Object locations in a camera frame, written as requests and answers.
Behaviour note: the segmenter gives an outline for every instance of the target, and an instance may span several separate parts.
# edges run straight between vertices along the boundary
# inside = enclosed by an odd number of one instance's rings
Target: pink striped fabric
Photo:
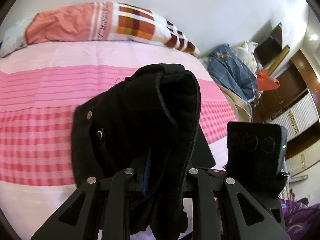
[[[75,107],[137,69],[107,65],[0,72],[0,180],[33,186],[74,183],[70,132]],[[198,79],[208,143],[236,117],[212,81]]]

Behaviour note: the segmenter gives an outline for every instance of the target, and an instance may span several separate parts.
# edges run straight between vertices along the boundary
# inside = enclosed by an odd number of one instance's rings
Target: orange bag
[[[279,81],[275,78],[269,77],[267,73],[267,69],[263,69],[258,73],[258,91],[274,90],[280,86]]]

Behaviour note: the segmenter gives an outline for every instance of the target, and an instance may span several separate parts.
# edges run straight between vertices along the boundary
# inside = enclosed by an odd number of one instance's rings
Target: white wall
[[[310,40],[312,34],[319,36],[318,40]],[[320,64],[316,60],[314,53],[320,45],[320,22],[311,8],[309,8],[308,26],[306,30],[306,36],[301,46],[301,51],[306,56],[307,60],[311,64],[312,68],[316,72],[318,79],[320,80]]]
[[[17,0],[0,26],[0,39],[9,26],[34,12],[92,1],[102,0]],[[284,46],[289,44],[290,54],[293,54],[300,47],[308,19],[305,0],[111,1],[148,8],[164,16],[185,32],[201,53],[209,52],[222,43],[232,46],[251,40],[262,27],[270,25],[269,29],[264,28],[255,36],[259,38],[282,21]]]
[[[296,194],[296,200],[307,197],[309,206],[320,203],[320,162],[297,176],[302,175],[308,175],[309,178],[305,181],[290,184]]]

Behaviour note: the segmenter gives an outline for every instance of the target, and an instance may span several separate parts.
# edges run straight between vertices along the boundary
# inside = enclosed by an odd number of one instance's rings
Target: purple patterned cloth
[[[285,230],[292,240],[303,240],[309,231],[319,227],[320,203],[308,207],[302,203],[280,199]]]

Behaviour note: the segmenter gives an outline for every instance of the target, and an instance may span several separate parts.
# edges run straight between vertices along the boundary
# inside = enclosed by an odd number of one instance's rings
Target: blue plaid cloth
[[[208,72],[213,80],[218,80],[246,102],[253,99],[258,90],[257,78],[228,44],[219,46],[210,54]]]

